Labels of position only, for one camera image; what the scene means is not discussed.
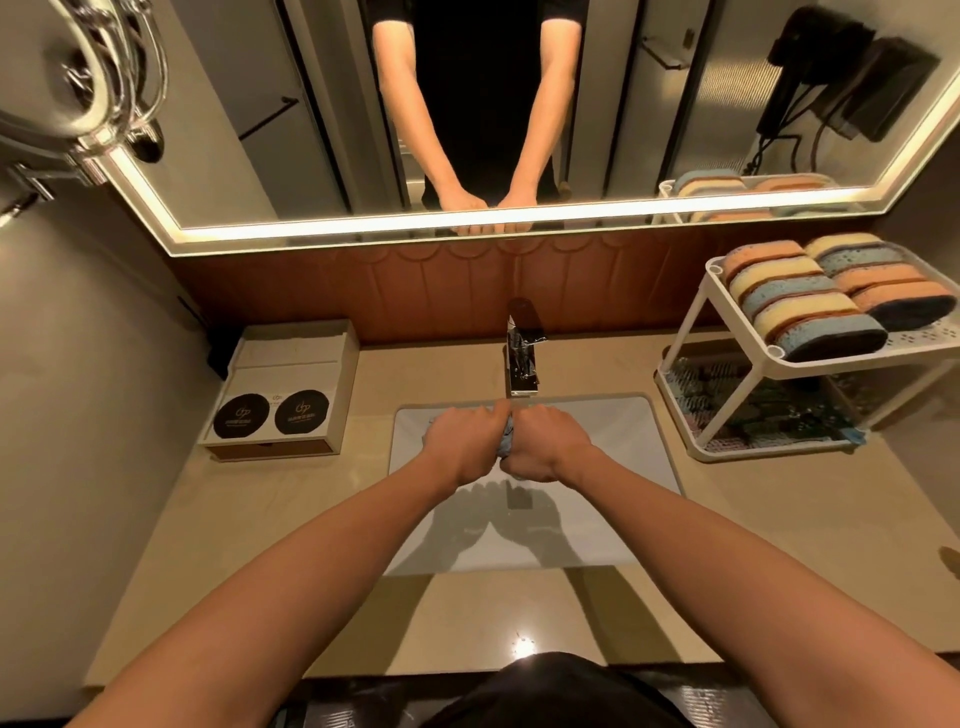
beige countertop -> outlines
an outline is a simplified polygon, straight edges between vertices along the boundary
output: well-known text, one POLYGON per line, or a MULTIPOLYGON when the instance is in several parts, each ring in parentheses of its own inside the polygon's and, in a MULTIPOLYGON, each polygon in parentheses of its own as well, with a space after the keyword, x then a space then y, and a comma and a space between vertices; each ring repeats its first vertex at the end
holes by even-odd
MULTIPOLYGON (((687 497, 789 552, 931 649, 960 650, 960 580, 938 555, 944 546, 960 550, 960 541, 882 437, 855 454, 696 462, 653 381, 670 338, 538 345, 540 392, 645 393, 687 497)), ((219 464, 195 450, 86 683, 103 686, 262 550, 383 477, 400 406, 499 397, 502 369, 495 343, 364 350, 339 456, 219 464)), ((601 664, 719 659, 643 568, 630 565, 382 579, 307 675, 496 670, 514 659, 520 639, 601 664)))

faucet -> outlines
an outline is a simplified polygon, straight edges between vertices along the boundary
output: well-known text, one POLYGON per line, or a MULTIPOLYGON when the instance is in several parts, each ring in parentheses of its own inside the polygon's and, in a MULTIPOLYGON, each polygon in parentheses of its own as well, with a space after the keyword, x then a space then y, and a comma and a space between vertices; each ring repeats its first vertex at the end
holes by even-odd
POLYGON ((528 299, 507 303, 506 363, 507 397, 533 397, 540 388, 534 345, 546 341, 537 310, 528 299))

person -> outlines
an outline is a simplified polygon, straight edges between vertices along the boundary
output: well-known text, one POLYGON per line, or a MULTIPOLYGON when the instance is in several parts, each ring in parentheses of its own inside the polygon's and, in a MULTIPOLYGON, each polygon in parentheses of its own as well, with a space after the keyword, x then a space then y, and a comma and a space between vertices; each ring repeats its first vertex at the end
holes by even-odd
MULTIPOLYGON (((444 412, 410 463, 235 573, 70 725, 265 726, 418 522, 490 472, 510 410, 504 400, 493 410, 444 412)), ((564 412, 515 411, 501 468, 581 493, 780 725, 957 725, 960 673, 754 534, 617 465, 564 412)), ((508 666, 429 725, 689 723, 642 683, 572 656, 540 655, 508 666)))
POLYGON ((587 9, 588 0, 367 0, 380 91, 423 168, 427 209, 559 199, 551 157, 587 9))

sink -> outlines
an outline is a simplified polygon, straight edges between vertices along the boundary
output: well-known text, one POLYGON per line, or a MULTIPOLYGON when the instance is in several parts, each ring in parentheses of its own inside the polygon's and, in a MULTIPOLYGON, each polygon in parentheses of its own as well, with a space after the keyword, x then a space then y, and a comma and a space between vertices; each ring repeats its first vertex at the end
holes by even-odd
MULTIPOLYGON (((569 412, 613 460, 680 493, 650 402, 640 396, 538 400, 569 412)), ((477 402, 463 406, 477 406, 477 402)), ((400 409, 390 472, 412 460, 444 407, 400 409)), ((636 558, 592 505, 561 483, 519 481, 499 464, 458 490, 417 526, 388 576, 446 571, 564 569, 635 563, 636 558)))

black round label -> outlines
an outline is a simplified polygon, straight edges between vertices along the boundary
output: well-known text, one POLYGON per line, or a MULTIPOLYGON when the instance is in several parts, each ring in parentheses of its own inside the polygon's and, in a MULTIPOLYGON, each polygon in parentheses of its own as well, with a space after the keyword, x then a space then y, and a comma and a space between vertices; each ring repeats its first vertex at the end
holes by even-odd
POLYGON ((263 395, 240 395, 227 402, 213 418, 213 431, 224 440, 250 437, 270 417, 270 403, 263 395))
POLYGON ((276 409, 274 424, 284 435, 303 435, 324 423, 329 408, 330 400, 323 392, 304 389, 290 395, 276 409))

